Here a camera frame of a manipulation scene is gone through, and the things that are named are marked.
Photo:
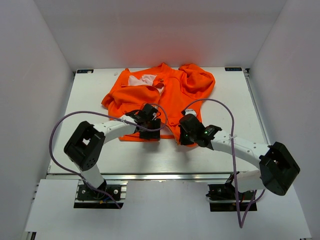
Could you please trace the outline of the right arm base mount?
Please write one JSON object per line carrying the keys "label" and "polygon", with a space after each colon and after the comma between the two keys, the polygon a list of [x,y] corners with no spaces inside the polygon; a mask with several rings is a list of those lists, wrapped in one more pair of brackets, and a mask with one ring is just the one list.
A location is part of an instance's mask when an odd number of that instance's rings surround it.
{"label": "right arm base mount", "polygon": [[[208,192],[205,195],[208,202],[210,212],[236,212],[236,192],[232,185],[234,174],[232,173],[225,183],[208,184]],[[239,209],[244,212],[254,196],[252,190],[244,193],[238,193]]]}

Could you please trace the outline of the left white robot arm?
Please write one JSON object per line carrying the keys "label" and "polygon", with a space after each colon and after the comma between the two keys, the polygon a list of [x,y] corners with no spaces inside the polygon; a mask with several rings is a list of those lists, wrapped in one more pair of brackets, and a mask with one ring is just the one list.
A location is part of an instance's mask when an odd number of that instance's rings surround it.
{"label": "left white robot arm", "polygon": [[160,138],[161,120],[158,109],[145,104],[142,109],[129,111],[121,117],[112,117],[103,123],[81,122],[64,146],[64,153],[75,164],[88,184],[88,193],[99,200],[105,196],[107,183],[97,166],[104,144],[135,133],[149,132]]}

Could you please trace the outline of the orange jacket pink lining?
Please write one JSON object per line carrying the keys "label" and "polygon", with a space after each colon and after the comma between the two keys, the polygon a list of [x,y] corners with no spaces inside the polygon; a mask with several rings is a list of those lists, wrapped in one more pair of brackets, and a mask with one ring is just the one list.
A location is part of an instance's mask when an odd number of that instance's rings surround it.
{"label": "orange jacket pink lining", "polygon": [[180,144],[182,110],[191,105],[197,119],[201,120],[201,100],[211,95],[215,84],[212,73],[193,63],[182,65],[179,69],[165,63],[140,71],[126,68],[101,104],[109,115],[117,118],[141,109],[146,103],[160,105],[160,120],[170,131],[170,134],[160,137],[175,139]]}

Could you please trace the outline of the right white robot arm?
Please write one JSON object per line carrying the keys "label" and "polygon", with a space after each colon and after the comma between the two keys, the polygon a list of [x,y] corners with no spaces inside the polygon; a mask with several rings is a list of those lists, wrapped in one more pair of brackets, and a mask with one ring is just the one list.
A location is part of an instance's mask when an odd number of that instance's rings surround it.
{"label": "right white robot arm", "polygon": [[230,154],[255,166],[255,170],[239,172],[226,181],[226,195],[233,200],[253,190],[269,190],[284,196],[301,171],[283,143],[276,141],[268,145],[231,137],[218,126],[204,126],[190,113],[180,119],[179,127],[182,137],[189,142]]}

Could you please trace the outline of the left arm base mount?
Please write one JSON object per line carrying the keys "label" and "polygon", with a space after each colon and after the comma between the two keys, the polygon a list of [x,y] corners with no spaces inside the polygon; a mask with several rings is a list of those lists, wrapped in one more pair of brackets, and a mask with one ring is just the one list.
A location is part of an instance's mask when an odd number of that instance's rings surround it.
{"label": "left arm base mount", "polygon": [[127,182],[109,181],[102,193],[91,189],[83,181],[78,181],[73,207],[75,209],[120,210],[127,193]]}

